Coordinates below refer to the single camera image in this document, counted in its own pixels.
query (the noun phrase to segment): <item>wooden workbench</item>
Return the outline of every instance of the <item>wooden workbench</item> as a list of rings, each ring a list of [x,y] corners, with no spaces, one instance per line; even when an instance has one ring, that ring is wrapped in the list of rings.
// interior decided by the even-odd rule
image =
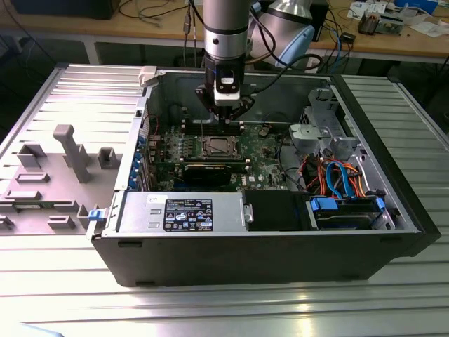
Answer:
[[[449,37],[431,38],[404,27],[400,36],[376,34],[362,35],[357,32],[358,20],[346,18],[351,0],[330,0],[333,13],[343,30],[357,36],[352,57],[379,58],[386,60],[409,60],[416,62],[443,62],[449,55]],[[140,7],[162,4],[162,0],[140,0]],[[182,7],[182,0],[174,0],[163,8],[155,8],[147,13],[160,13]],[[116,13],[111,20],[93,20],[88,18],[63,18],[41,15],[18,15],[12,7],[15,17],[34,37],[47,39],[70,39],[84,42],[92,63],[99,62],[95,42],[116,42],[124,44],[156,44],[181,46],[184,34],[182,26],[185,9],[161,16],[160,27],[155,27],[138,19],[127,18]],[[136,15],[131,3],[123,8],[125,13]],[[435,15],[446,15],[449,10],[437,8]],[[203,38],[203,28],[197,20],[198,39]],[[23,36],[23,32],[11,20],[3,5],[0,5],[0,34]],[[335,43],[330,33],[324,31],[320,41],[311,44],[310,49],[331,51]]]

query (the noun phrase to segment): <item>blue latch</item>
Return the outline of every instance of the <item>blue latch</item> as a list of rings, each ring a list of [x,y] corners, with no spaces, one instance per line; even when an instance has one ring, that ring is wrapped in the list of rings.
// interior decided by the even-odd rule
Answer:
[[[337,201],[333,198],[313,198],[310,202],[312,211],[322,209],[324,211],[337,210]]]
[[[107,209],[93,209],[89,211],[89,221],[105,221],[107,218]]]
[[[380,210],[385,210],[385,203],[381,198],[376,199],[376,204],[379,206]]]

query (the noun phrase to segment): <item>metal bracket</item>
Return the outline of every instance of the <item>metal bracket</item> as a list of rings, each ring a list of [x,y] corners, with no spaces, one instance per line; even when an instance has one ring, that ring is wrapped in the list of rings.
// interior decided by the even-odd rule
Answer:
[[[358,138],[335,137],[332,138],[329,146],[336,158],[340,158],[346,161],[351,155],[354,154],[359,144],[360,140],[358,140]]]
[[[145,66],[142,67],[139,73],[139,84],[141,87],[146,87],[151,84],[152,82],[157,79],[157,67],[155,66]]]
[[[243,216],[246,223],[252,223],[254,221],[253,205],[248,204],[243,206]]]

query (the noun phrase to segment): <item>wire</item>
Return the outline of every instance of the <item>wire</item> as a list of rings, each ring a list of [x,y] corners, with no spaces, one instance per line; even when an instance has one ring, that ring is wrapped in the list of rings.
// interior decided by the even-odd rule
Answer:
[[[16,25],[26,34],[28,35],[28,37],[34,41],[34,43],[43,51],[43,53],[45,55],[47,55],[48,59],[51,60],[51,62],[53,64],[56,64],[56,61],[50,56],[49,53],[47,53],[47,51],[41,46],[41,44],[36,41],[36,39],[34,37],[31,36],[31,34],[14,18],[13,14],[9,11],[9,8],[6,5],[5,0],[2,0],[3,5],[5,7],[6,12],[8,12],[9,16],[11,17],[11,19],[13,19],[13,21],[16,23]]]
[[[279,168],[281,169],[281,174],[283,174],[287,179],[289,179],[292,183],[295,184],[297,189],[300,189],[301,186],[300,184],[297,183],[297,181],[295,179],[293,179],[292,177],[290,177],[286,172],[288,170],[291,170],[292,168],[288,168],[287,170],[284,170],[282,167],[282,162],[281,162],[281,150],[282,150],[282,145],[283,145],[283,141],[286,139],[287,133],[285,133],[281,139],[281,145],[279,146],[279,151],[278,151],[278,163],[279,163]]]
[[[133,16],[133,15],[129,15],[129,14],[126,14],[126,13],[123,12],[123,7],[124,7],[126,4],[129,4],[129,3],[132,2],[132,1],[134,1],[134,0],[126,0],[125,2],[123,2],[123,3],[119,6],[119,13],[122,14],[123,16],[126,16],[127,18],[131,18],[131,19],[151,19],[151,18],[157,18],[157,17],[159,17],[159,16],[162,16],[162,15],[165,15],[165,14],[172,13],[172,12],[174,12],[174,11],[179,11],[179,10],[181,10],[181,9],[187,8],[187,5],[186,5],[186,6],[182,6],[182,7],[177,7],[177,8],[174,8],[174,9],[170,9],[169,11],[165,11],[165,12],[158,13],[158,14],[154,14],[154,15],[139,15],[139,16]],[[144,10],[149,9],[149,8],[153,8],[153,6],[143,8],[140,12],[143,12]]]
[[[329,189],[332,192],[334,192],[337,197],[342,199],[342,195],[332,186],[332,183],[330,181],[330,171],[334,165],[337,165],[342,172],[342,181],[343,181],[344,191],[346,192],[346,195],[348,197],[352,197],[354,195],[354,191],[351,189],[351,186],[349,185],[347,172],[344,169],[344,165],[337,161],[330,162],[328,167],[326,168],[326,183],[327,183]]]
[[[360,187],[360,193],[362,194],[362,197],[366,197],[365,192],[363,191],[363,187],[362,187],[362,177],[358,177],[358,186]]]
[[[144,7],[144,8],[142,8],[142,9],[139,9],[139,0],[135,0],[135,10],[136,10],[136,13],[137,13],[138,16],[139,16],[139,20],[140,20],[140,21],[145,22],[145,23],[147,23],[147,24],[149,24],[149,25],[154,25],[154,26],[157,27],[157,28],[160,28],[161,25],[157,22],[157,21],[159,20],[159,18],[145,19],[145,18],[144,18],[144,17],[145,17],[144,12],[147,11],[148,9],[151,9],[151,8],[160,8],[160,7],[164,7],[164,6],[166,6],[168,3],[169,3],[169,0],[166,0],[166,2],[164,2],[164,3],[161,4],[161,5],[147,6],[147,7]]]
[[[250,14],[253,17],[254,21],[259,26],[260,35],[262,36],[262,40],[264,41],[264,44],[268,50],[268,53],[265,53],[265,54],[259,56],[258,58],[253,58],[252,60],[245,61],[246,65],[252,65],[259,61],[263,61],[263,60],[269,58],[270,56],[273,56],[274,51],[276,50],[276,40],[275,40],[273,34],[259,21],[259,18],[257,17],[257,13],[255,12],[255,9],[252,6],[250,7]],[[264,33],[262,30],[264,30],[269,35],[270,39],[273,42],[273,46],[271,49],[268,47],[267,40],[265,40],[265,36],[264,36]]]
[[[195,12],[199,22],[201,22],[201,24],[204,25],[203,18],[201,17],[201,15],[199,14],[198,10],[196,9],[195,1],[194,0],[189,0],[189,4],[190,4],[190,6],[192,6],[192,8],[193,8],[193,10],[194,10],[194,12]]]
[[[195,15],[195,11],[192,8],[192,12],[193,12],[193,21],[194,21],[194,66],[195,68],[197,68],[197,64],[196,64],[196,15]]]
[[[338,64],[338,60],[340,59],[340,53],[342,51],[342,42],[340,41],[340,37],[338,36],[338,33],[335,30],[330,28],[329,31],[335,35],[335,38],[337,39],[337,45],[338,45],[337,60],[333,63],[332,67],[330,68],[330,73],[332,74],[335,71],[335,66],[336,66],[336,64]]]
[[[33,41],[33,45],[29,48],[29,50],[28,50],[28,56],[27,56],[27,59],[26,59],[26,61],[25,61],[25,72],[27,73],[27,76],[28,76],[28,78],[30,78],[31,80],[33,80],[33,81],[35,81],[35,82],[37,82],[37,83],[39,83],[39,84],[42,84],[43,82],[41,82],[41,81],[38,81],[37,79],[34,79],[33,77],[31,77],[30,75],[29,75],[29,72],[28,72],[28,61],[29,61],[29,57],[31,56],[31,52],[32,52],[32,50],[33,50],[33,48],[34,48],[34,46],[36,45],[36,43]]]
[[[292,122],[291,119],[288,118],[288,116],[286,114],[284,114],[283,112],[281,112],[281,111],[272,111],[272,112],[269,112],[269,113],[267,113],[266,115],[263,116],[262,123],[265,123],[267,121],[268,116],[271,116],[273,114],[278,114],[279,116],[282,116],[290,124]]]
[[[184,60],[184,67],[187,66],[186,60],[185,60],[185,49],[187,47],[187,34],[184,34],[184,45],[182,46],[182,59]]]
[[[287,63],[287,65],[274,77],[274,79],[272,79],[272,81],[270,83],[268,83],[266,86],[259,88],[259,89],[255,89],[251,94],[255,94],[255,93],[261,93],[265,90],[267,90],[270,86],[272,86],[273,84],[276,83],[276,81],[278,79],[281,78],[282,75],[284,75],[284,73],[292,66],[294,65],[297,61],[302,60],[304,58],[316,58],[319,63],[312,65],[310,67],[305,67],[302,70],[310,70],[310,69],[315,69],[317,67],[319,67],[321,64],[323,64],[323,59],[321,58],[320,55],[317,54],[304,54],[304,55],[300,55],[297,56],[296,58],[294,58],[293,60],[291,60],[289,63]]]

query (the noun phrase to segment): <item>warning label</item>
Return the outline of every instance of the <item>warning label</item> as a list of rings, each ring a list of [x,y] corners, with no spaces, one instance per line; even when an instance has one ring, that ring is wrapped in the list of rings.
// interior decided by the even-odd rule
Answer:
[[[212,231],[212,200],[166,200],[163,228],[166,232]]]

